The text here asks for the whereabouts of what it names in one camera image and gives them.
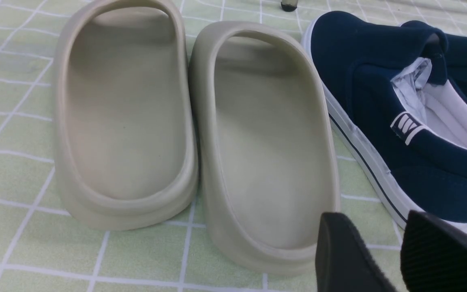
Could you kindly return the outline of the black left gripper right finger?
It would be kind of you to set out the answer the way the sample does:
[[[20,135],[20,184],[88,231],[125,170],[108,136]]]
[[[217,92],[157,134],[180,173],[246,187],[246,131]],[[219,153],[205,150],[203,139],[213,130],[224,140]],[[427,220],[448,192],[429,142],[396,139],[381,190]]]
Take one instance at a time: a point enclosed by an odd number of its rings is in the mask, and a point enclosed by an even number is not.
[[[467,234],[434,215],[410,211],[401,274],[410,292],[467,292]]]

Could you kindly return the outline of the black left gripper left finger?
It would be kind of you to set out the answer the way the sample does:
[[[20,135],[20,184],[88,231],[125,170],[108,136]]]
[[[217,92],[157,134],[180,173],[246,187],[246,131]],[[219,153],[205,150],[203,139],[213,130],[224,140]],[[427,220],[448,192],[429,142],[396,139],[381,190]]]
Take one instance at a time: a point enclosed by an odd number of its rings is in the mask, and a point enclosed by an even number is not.
[[[352,221],[342,213],[321,215],[315,257],[319,292],[395,292]]]

